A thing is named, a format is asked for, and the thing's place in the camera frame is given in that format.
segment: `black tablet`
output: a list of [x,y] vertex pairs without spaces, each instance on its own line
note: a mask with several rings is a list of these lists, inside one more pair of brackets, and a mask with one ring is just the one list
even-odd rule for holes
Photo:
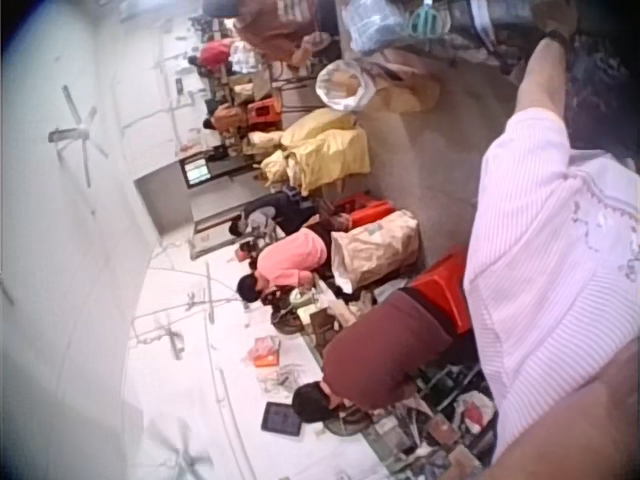
[[267,402],[262,417],[263,431],[299,437],[301,429],[302,421],[295,414],[291,405]]

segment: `person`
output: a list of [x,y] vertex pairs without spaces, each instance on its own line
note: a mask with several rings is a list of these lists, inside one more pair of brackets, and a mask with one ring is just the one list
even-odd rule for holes
[[[223,3],[205,0],[203,12],[213,18],[235,15],[237,35],[270,62],[301,67],[339,35],[333,1],[238,0],[236,11]],[[324,34],[323,40],[315,33]]]
[[220,105],[213,115],[205,118],[202,128],[205,130],[217,130],[218,132],[230,132],[247,126],[247,113],[244,108],[233,106],[229,103]]
[[229,61],[231,46],[234,42],[235,40],[232,38],[207,42],[204,47],[202,47],[202,50],[200,50],[200,55],[190,55],[187,58],[187,62],[196,68],[216,70],[226,65]]
[[231,221],[229,233],[241,237],[249,231],[261,237],[273,237],[279,227],[285,235],[291,235],[317,213],[310,202],[303,208],[302,201],[303,198],[295,201],[285,191],[263,195],[244,206],[242,213]]
[[[626,348],[637,372],[640,179],[604,151],[571,149],[563,114],[575,4],[536,0],[532,12],[544,38],[482,161],[464,290],[499,412],[494,459],[511,464],[535,445],[550,463],[537,469],[541,458],[530,457],[531,470],[508,478],[594,478],[567,472],[637,461],[637,406],[616,411],[594,382]],[[616,381],[637,402],[637,374]],[[569,415],[582,402],[589,415]],[[612,452],[620,436],[629,442]],[[553,451],[559,444],[569,450]],[[507,460],[511,445],[520,453]]]
[[265,247],[258,256],[256,271],[238,281],[238,295],[245,302],[253,303],[275,287],[312,288],[312,272],[331,268],[331,232],[348,228],[348,215],[337,215]]
[[393,292],[327,345],[322,380],[293,394],[292,407],[303,422],[329,420],[344,407],[389,407],[416,394],[413,376],[421,368],[477,362],[473,332],[457,333],[419,285],[420,277]]

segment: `white and pink striped shirt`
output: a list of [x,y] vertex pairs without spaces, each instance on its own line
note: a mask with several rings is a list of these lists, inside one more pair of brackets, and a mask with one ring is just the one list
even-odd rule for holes
[[497,458],[638,335],[640,178],[573,151],[544,109],[482,163],[464,288],[499,411]]

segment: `wristwatch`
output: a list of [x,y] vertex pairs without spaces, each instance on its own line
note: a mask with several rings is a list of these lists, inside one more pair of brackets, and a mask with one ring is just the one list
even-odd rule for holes
[[549,30],[542,38],[548,38],[549,40],[553,40],[558,43],[564,49],[564,53],[569,56],[569,53],[571,52],[571,42],[564,33],[558,30]]

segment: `gray floor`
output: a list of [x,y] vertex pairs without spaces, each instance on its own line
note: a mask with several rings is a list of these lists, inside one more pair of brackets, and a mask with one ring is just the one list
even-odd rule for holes
[[361,114],[369,137],[371,191],[420,223],[425,263],[468,242],[481,160],[514,108],[516,87],[495,69],[437,65],[435,108],[412,114]]

